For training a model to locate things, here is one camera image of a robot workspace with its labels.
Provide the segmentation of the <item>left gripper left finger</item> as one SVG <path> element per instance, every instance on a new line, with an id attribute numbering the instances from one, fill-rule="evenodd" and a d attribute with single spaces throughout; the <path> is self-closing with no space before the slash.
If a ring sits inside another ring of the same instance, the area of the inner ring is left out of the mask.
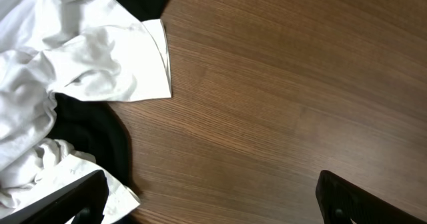
<path id="1" fill-rule="evenodd" d="M 1 224 L 100 224 L 109 195 L 102 170 L 93 171 L 39 201 L 6 216 Z"/>

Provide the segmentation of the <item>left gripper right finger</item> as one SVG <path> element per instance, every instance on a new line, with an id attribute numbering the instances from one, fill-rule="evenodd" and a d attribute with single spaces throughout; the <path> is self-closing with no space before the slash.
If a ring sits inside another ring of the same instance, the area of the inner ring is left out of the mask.
<path id="1" fill-rule="evenodd" d="M 320 172 L 316 199 L 327 224 L 426 224 L 328 170 Z"/>

